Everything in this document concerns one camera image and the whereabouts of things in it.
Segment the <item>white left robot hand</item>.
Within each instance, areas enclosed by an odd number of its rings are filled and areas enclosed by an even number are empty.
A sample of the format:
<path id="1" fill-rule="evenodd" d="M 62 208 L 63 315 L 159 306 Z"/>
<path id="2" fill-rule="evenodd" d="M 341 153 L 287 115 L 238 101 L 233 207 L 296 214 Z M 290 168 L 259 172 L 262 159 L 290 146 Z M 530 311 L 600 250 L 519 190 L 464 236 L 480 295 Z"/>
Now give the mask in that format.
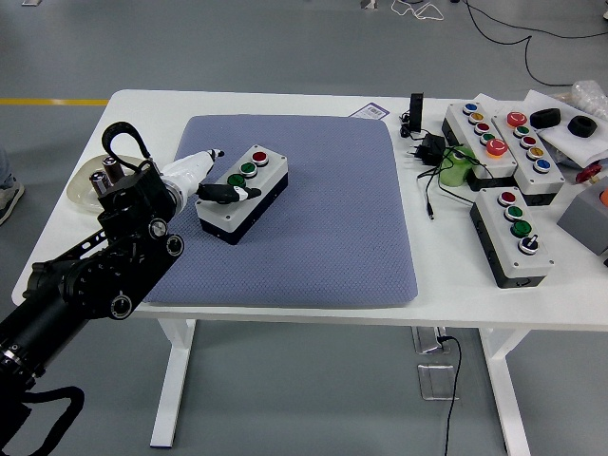
<path id="1" fill-rule="evenodd" d="M 161 180 L 176 203 L 176 212 L 181 212 L 188 199 L 197 195 L 200 200 L 229 204 L 252 200 L 261 196 L 257 188 L 240 187 L 235 184 L 202 184 L 214 167 L 216 158 L 222 157 L 220 149 L 209 149 L 189 155 L 167 164 L 161 170 Z"/>

